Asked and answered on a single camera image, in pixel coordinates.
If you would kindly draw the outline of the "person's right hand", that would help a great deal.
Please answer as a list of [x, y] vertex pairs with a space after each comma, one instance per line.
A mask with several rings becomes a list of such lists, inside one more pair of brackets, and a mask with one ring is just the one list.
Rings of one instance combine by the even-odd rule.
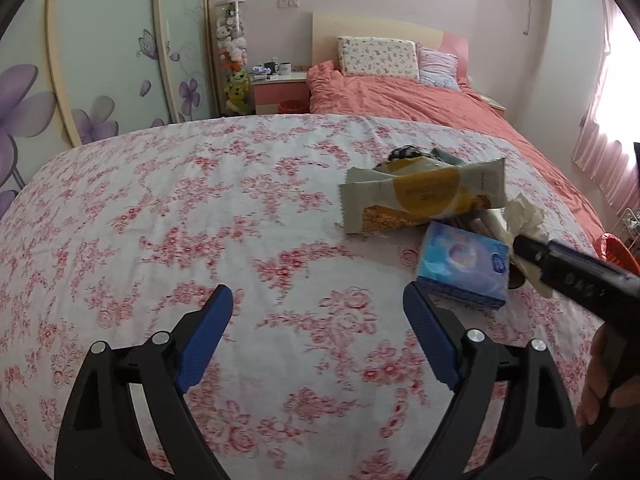
[[[605, 393], [608, 391], [610, 373], [606, 370], [602, 361], [603, 348], [605, 347], [605, 329], [605, 324], [598, 328], [591, 344], [590, 361], [584, 388], [582, 388], [582, 395], [575, 414], [578, 427], [594, 424], [598, 418]], [[633, 382], [627, 382], [612, 393], [608, 404], [612, 408], [629, 408], [637, 402], [636, 385]]]

